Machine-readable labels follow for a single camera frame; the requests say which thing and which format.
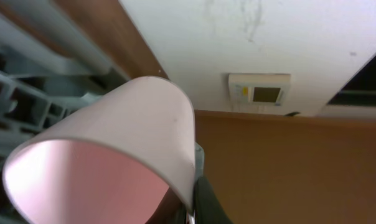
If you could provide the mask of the pink plastic cup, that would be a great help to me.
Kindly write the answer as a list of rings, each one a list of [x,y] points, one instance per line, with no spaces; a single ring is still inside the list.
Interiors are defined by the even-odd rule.
[[[192,210],[192,104],[169,80],[131,80],[17,146],[2,181],[29,223],[146,223],[167,192]]]

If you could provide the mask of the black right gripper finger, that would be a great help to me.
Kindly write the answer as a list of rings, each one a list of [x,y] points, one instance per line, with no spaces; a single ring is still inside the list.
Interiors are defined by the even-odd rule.
[[[213,188],[204,176],[194,185],[195,222],[198,224],[232,224],[218,201]]]

